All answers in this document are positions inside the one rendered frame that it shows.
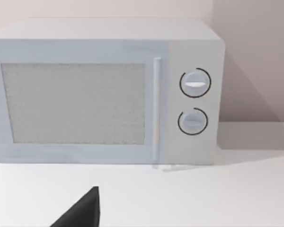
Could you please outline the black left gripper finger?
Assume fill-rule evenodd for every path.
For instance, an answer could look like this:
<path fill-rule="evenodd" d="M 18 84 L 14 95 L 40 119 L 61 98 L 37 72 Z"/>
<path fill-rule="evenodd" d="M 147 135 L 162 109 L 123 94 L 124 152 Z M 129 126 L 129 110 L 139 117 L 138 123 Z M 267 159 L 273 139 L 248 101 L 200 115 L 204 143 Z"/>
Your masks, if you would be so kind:
<path fill-rule="evenodd" d="M 99 227 L 100 195 L 99 187 L 92 187 L 50 227 Z"/>

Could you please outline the pale microwave oven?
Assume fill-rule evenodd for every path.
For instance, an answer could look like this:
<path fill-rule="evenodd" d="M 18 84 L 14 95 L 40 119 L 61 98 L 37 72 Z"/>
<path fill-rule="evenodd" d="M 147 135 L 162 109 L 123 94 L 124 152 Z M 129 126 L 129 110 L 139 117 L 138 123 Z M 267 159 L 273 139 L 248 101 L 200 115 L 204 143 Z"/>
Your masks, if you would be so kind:
<path fill-rule="evenodd" d="M 194 18 L 31 18 L 0 29 L 6 39 L 79 39 L 161 41 L 167 46 L 164 128 L 156 164 L 210 165 L 214 162 L 225 59 L 224 41 Z M 208 88 L 189 96 L 181 87 L 186 73 L 203 72 Z M 203 115 L 201 131 L 180 125 L 184 113 Z"/>

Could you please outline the small round microwave knob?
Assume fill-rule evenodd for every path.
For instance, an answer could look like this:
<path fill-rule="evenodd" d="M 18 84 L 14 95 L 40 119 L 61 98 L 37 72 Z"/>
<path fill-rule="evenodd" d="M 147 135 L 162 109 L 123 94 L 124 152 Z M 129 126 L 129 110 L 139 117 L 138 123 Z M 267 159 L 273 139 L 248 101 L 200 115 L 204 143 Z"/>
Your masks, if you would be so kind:
<path fill-rule="evenodd" d="M 184 113 L 181 117 L 180 125 L 189 134 L 198 133 L 204 126 L 203 115 L 197 111 Z"/>

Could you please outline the pale microwave door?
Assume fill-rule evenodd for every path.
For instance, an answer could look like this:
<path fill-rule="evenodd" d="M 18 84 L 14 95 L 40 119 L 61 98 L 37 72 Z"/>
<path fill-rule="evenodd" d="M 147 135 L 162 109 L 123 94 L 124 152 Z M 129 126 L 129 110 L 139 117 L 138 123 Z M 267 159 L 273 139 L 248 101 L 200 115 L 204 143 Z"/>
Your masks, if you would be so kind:
<path fill-rule="evenodd" d="M 166 52 L 161 41 L 0 40 L 0 163 L 155 164 L 153 59 L 161 133 Z"/>

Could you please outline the large round microwave knob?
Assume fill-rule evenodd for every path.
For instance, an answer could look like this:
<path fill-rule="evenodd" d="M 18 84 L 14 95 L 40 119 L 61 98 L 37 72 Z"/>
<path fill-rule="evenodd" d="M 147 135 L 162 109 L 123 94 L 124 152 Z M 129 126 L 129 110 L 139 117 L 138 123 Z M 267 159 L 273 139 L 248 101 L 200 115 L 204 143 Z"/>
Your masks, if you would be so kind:
<path fill-rule="evenodd" d="M 202 71 L 186 73 L 181 79 L 181 87 L 189 96 L 200 96 L 208 88 L 208 77 Z"/>

